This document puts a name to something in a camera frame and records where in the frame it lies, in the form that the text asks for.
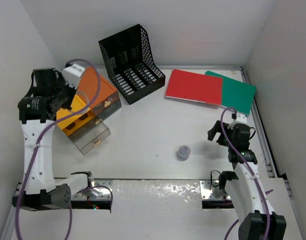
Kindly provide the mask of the green notebook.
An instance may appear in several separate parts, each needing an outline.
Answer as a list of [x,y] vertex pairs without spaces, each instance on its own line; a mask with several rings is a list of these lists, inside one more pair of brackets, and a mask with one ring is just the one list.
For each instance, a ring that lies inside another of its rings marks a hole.
[[256,87],[221,74],[207,71],[207,76],[222,78],[222,103],[223,107],[233,107],[246,116],[250,114]]

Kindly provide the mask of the small clear jar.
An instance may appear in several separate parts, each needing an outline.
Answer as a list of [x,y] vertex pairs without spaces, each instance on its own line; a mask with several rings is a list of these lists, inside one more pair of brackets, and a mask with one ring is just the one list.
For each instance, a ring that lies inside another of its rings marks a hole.
[[186,161],[188,160],[189,156],[190,156],[190,153],[191,153],[191,149],[189,146],[187,145],[181,145],[179,148],[178,148],[178,152],[177,152],[177,155],[179,157],[179,159],[181,161]]

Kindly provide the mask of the red notebook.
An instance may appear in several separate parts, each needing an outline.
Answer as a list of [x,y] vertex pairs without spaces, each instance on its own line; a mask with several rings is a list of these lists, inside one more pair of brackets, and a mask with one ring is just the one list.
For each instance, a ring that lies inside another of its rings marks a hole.
[[222,85],[220,77],[175,69],[171,73],[165,96],[219,106],[222,104]]

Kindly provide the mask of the clear brown small drawer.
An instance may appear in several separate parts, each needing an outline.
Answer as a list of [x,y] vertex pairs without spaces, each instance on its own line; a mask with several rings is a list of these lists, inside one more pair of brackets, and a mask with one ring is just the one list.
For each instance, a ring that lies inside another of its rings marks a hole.
[[68,138],[83,155],[86,155],[110,134],[109,128],[99,118],[93,118],[70,134]]

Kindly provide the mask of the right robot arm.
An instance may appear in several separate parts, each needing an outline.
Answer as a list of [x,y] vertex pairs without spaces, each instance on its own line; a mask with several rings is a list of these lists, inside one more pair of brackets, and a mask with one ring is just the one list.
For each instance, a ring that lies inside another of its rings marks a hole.
[[241,122],[227,124],[217,120],[208,131],[210,141],[220,134],[217,143],[228,148],[233,167],[220,174],[218,187],[231,198],[238,216],[240,240],[280,240],[285,234],[286,220],[275,212],[263,189],[255,153],[249,149],[250,129]]

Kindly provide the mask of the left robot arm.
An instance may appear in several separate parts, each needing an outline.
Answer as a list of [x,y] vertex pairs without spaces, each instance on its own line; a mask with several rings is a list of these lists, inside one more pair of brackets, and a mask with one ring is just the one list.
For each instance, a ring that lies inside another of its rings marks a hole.
[[57,111],[71,109],[85,68],[73,64],[63,71],[40,68],[32,71],[28,92],[18,103],[24,135],[24,179],[14,207],[28,211],[67,209],[72,195],[88,185],[86,173],[73,173],[56,183],[52,168],[52,139]]

